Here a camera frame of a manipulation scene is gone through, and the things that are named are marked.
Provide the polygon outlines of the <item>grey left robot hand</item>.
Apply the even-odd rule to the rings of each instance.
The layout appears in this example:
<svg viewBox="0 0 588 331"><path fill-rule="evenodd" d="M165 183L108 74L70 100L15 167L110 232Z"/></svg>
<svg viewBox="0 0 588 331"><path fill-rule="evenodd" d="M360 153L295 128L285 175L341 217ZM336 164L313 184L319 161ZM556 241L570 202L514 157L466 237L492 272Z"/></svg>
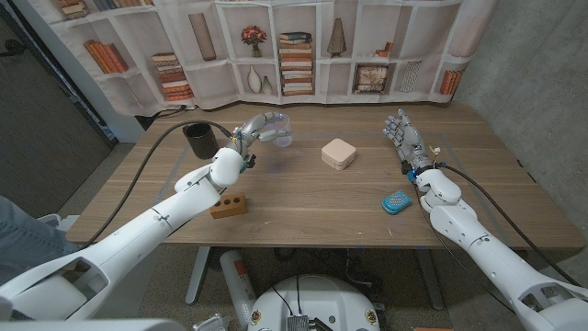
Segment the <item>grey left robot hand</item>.
<svg viewBox="0 0 588 331"><path fill-rule="evenodd" d="M253 156L250 147L254 142L273 142L278 147L290 146L293 137L289 116L279 112L257 114L235 128L226 147L249 161Z"/></svg>

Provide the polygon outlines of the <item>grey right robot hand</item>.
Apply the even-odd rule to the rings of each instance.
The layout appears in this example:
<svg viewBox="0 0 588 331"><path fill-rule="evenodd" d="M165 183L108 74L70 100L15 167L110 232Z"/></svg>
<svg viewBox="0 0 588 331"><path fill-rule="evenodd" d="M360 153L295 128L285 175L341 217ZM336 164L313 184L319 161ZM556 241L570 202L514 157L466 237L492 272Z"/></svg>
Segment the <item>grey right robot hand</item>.
<svg viewBox="0 0 588 331"><path fill-rule="evenodd" d="M428 157L424 149L421 134L402 108L398 110L397 117L388 116L385 124L383 133L393 143L401 160L401 172L404 175L418 177L434 167L434 161Z"/></svg>

